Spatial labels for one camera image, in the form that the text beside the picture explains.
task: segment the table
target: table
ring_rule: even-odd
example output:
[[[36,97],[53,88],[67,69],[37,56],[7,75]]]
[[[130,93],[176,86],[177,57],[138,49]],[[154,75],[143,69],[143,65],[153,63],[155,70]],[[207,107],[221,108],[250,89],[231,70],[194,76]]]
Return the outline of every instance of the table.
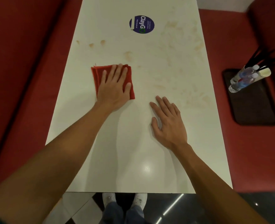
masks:
[[[131,19],[154,29],[137,33]],[[156,95],[178,106],[189,144],[232,186],[196,0],[83,0],[46,143],[95,103],[91,67],[118,63],[132,67],[136,99],[109,116],[67,191],[195,192],[152,135]]]

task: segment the tiled floor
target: tiled floor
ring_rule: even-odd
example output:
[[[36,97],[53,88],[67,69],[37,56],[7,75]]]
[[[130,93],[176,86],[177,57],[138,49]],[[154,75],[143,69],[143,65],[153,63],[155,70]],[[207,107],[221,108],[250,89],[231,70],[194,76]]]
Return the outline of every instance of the tiled floor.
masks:
[[[275,192],[241,194],[269,223],[275,223]],[[130,207],[133,194],[117,194],[123,209]],[[101,193],[65,193],[43,224],[98,224],[102,217]],[[144,209],[153,224],[209,224],[195,194],[148,194]]]

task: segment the sticker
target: sticker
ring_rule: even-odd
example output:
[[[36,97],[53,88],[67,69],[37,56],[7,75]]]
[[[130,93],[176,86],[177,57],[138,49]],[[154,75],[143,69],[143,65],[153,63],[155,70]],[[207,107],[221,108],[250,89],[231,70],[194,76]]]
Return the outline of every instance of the sticker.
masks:
[[[136,33],[147,34],[147,33],[150,33],[154,29],[154,22],[149,17],[135,16],[134,17],[134,25],[132,25],[132,19],[129,22],[129,26]]]

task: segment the person's left hand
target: person's left hand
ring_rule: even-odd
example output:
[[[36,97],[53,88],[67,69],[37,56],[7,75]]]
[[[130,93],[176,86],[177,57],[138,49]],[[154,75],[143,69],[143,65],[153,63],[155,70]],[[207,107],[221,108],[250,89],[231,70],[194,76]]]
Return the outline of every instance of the person's left hand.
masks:
[[[106,106],[110,111],[122,107],[130,99],[131,83],[127,83],[123,92],[123,84],[127,75],[127,67],[124,68],[122,75],[121,69],[123,64],[113,65],[106,80],[107,72],[102,73],[101,84],[98,89],[97,103]]]

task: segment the hand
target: hand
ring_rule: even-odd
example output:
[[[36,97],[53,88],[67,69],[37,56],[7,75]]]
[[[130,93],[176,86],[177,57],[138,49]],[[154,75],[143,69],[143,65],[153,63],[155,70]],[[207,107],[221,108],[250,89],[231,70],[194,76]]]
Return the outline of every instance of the hand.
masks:
[[[170,104],[166,97],[161,99],[157,96],[156,100],[160,107],[153,102],[150,102],[150,106],[160,118],[162,128],[159,129],[157,119],[153,117],[151,126],[154,136],[164,147],[174,151],[179,146],[187,144],[187,133],[180,111],[174,103]]]
[[[124,68],[122,75],[122,64],[113,65],[106,80],[107,72],[102,73],[101,83],[98,89],[97,103],[103,104],[110,111],[114,111],[122,107],[130,99],[131,83],[127,83],[123,92],[123,84],[127,75],[127,67]]]

